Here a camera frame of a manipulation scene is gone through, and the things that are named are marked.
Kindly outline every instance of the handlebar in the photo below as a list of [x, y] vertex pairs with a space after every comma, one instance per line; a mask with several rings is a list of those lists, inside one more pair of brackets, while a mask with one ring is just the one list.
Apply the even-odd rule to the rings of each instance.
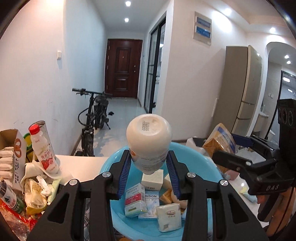
[[75, 91], [75, 92], [80, 92], [80, 95], [85, 95], [85, 94], [96, 94], [96, 95], [105, 95], [105, 96], [108, 96], [108, 97], [112, 97], [113, 94], [108, 94], [108, 93], [100, 93], [100, 92], [94, 92], [94, 91], [87, 91], [86, 89], [76, 89], [76, 88], [72, 88], [72, 91]]

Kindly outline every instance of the camera lens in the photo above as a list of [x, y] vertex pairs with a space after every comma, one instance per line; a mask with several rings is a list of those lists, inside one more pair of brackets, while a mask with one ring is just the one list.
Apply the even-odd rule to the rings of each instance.
[[281, 119], [281, 109], [279, 108], [279, 119]]
[[286, 109], [283, 109], [283, 122], [285, 124], [287, 123], [287, 111], [286, 111]]
[[289, 111], [288, 122], [290, 126], [293, 125], [293, 114], [291, 111]]

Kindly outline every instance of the plastic bottle with red cap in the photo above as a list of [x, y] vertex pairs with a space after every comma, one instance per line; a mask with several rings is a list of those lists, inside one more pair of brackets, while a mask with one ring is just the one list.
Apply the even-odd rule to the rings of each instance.
[[40, 131], [39, 125], [30, 126], [29, 132], [31, 134], [32, 147], [39, 162], [47, 173], [56, 174], [59, 171], [59, 165], [55, 161], [50, 145], [43, 136], [42, 131]]

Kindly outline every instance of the hand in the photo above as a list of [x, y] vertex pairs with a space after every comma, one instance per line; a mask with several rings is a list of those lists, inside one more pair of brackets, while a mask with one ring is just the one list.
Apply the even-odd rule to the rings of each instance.
[[[283, 196], [283, 199], [280, 203], [280, 205], [278, 206], [278, 209], [275, 211], [271, 222], [269, 222], [269, 227], [266, 231], [267, 236], [273, 236], [275, 235], [275, 231], [279, 225], [279, 223], [281, 222], [281, 219], [284, 215], [284, 212], [286, 210], [286, 207], [288, 205], [288, 201], [291, 195], [291, 188], [288, 189], [288, 191], [281, 193], [281, 195]], [[257, 196], [257, 203], [264, 203], [266, 201], [267, 196]], [[281, 223], [281, 226], [279, 227], [279, 229], [277, 230], [277, 232], [281, 231], [283, 228], [285, 228], [288, 224], [288, 221], [290, 219], [290, 216], [292, 214], [293, 211], [293, 206], [294, 206], [294, 202], [295, 202], [295, 198], [296, 198], [296, 193], [295, 193], [295, 189], [293, 191], [293, 195], [289, 204], [289, 207], [287, 209], [287, 212], [285, 214], [285, 217]]]

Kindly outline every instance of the white bottle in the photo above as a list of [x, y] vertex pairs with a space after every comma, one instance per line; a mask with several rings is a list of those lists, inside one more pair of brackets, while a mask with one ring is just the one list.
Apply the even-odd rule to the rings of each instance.
[[166, 160], [172, 131], [170, 124], [161, 116], [145, 114], [129, 123], [126, 138], [135, 166], [144, 174], [151, 175]]
[[43, 136], [42, 131], [40, 131], [39, 125], [30, 126], [29, 132], [31, 134], [32, 147], [39, 162], [46, 172], [56, 174], [59, 171], [59, 166], [52, 155], [47, 139]]

